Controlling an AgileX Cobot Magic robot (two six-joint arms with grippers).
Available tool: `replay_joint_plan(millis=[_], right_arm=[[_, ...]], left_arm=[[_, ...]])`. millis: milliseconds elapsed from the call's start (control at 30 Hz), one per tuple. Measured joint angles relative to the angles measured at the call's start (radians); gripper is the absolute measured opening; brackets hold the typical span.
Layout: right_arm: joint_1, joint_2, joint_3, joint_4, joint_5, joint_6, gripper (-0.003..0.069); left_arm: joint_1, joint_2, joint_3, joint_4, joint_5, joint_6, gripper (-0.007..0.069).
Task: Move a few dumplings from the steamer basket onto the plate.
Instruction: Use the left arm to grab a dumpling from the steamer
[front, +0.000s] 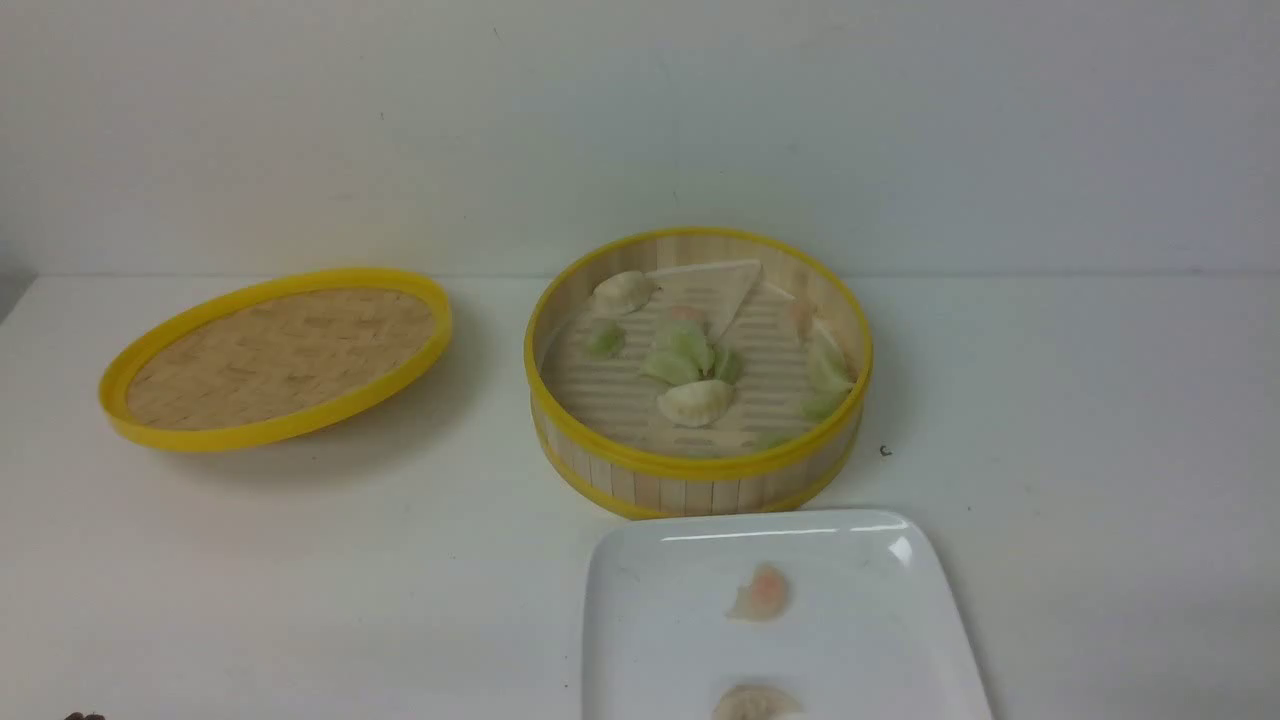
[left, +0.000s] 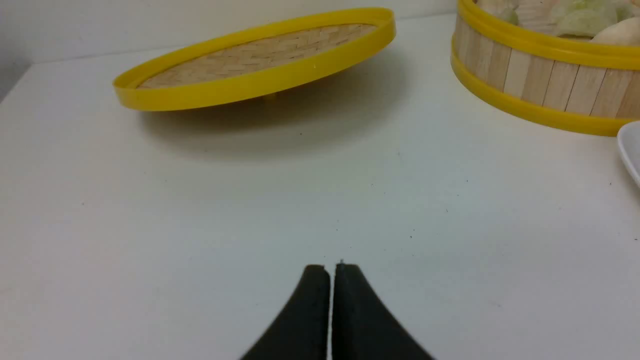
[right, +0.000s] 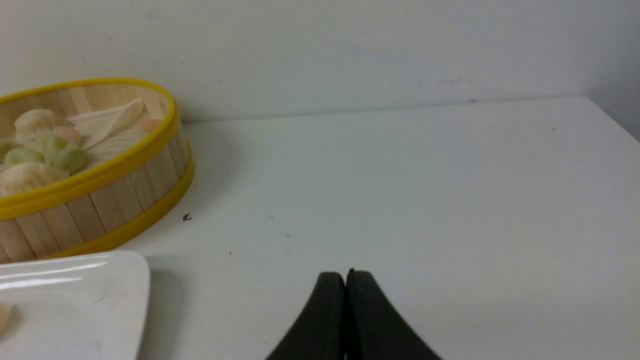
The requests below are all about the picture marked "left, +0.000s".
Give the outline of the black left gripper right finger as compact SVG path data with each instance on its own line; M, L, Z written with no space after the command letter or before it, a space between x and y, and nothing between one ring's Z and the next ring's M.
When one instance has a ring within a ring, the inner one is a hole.
M334 271L334 360L432 360L398 322L356 264Z

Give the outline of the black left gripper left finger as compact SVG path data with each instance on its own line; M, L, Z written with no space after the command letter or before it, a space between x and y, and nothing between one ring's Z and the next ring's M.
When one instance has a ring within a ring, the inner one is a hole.
M307 265L286 305L243 360L325 360L330 290L325 267Z

